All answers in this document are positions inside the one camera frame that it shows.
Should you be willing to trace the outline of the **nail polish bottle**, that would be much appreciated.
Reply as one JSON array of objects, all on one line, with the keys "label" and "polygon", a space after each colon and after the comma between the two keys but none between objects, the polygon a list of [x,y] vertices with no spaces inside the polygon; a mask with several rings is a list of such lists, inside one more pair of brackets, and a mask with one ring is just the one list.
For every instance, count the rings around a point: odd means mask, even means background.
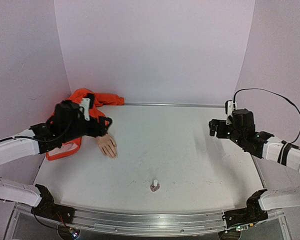
[{"label": "nail polish bottle", "polygon": [[156,192],[157,190],[159,190],[160,189],[160,184],[158,183],[157,185],[154,185],[154,184],[151,184],[150,185],[150,190],[152,191],[152,192]]}]

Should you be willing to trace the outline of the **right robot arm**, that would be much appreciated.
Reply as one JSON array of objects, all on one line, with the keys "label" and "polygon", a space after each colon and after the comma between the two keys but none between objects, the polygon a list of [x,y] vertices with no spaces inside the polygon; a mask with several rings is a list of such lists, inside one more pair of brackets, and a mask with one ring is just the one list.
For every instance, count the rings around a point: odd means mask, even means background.
[{"label": "right robot arm", "polygon": [[[254,114],[247,109],[227,111],[226,120],[212,119],[209,135],[229,139],[244,152],[259,159],[276,162],[300,174],[300,146],[281,140],[272,133],[256,131]],[[264,189],[256,196],[263,211],[300,207],[300,186],[281,189]]]}]

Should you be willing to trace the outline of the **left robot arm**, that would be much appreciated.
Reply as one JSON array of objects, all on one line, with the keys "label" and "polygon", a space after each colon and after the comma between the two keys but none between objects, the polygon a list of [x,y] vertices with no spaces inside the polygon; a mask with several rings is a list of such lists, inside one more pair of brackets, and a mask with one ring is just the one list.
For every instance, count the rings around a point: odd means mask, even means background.
[{"label": "left robot arm", "polygon": [[[64,100],[55,106],[54,114],[46,122],[0,139],[0,166],[27,156],[42,155],[77,138],[104,136],[112,119],[90,114],[89,98],[81,103]],[[0,200],[37,207],[46,218],[54,218],[57,206],[44,198],[45,186],[27,185],[0,177]]]}]

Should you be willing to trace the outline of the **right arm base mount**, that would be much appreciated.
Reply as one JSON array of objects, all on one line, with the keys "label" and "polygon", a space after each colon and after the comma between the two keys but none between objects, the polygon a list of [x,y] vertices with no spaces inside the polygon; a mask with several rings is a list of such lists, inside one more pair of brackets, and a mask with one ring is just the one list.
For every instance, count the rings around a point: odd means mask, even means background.
[{"label": "right arm base mount", "polygon": [[241,225],[255,224],[268,219],[268,212],[262,210],[259,200],[267,189],[261,189],[253,193],[246,201],[246,207],[226,211],[222,219],[226,223],[226,228]]}]

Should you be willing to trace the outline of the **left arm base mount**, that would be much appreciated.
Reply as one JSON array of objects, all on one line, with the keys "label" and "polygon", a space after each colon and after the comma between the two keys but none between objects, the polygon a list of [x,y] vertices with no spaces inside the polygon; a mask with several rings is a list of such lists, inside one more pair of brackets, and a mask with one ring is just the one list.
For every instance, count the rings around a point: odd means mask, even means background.
[{"label": "left arm base mount", "polygon": [[55,203],[54,197],[47,187],[35,184],[40,192],[39,204],[31,208],[31,213],[36,217],[59,221],[63,224],[71,224],[74,219],[75,209],[70,206]]}]

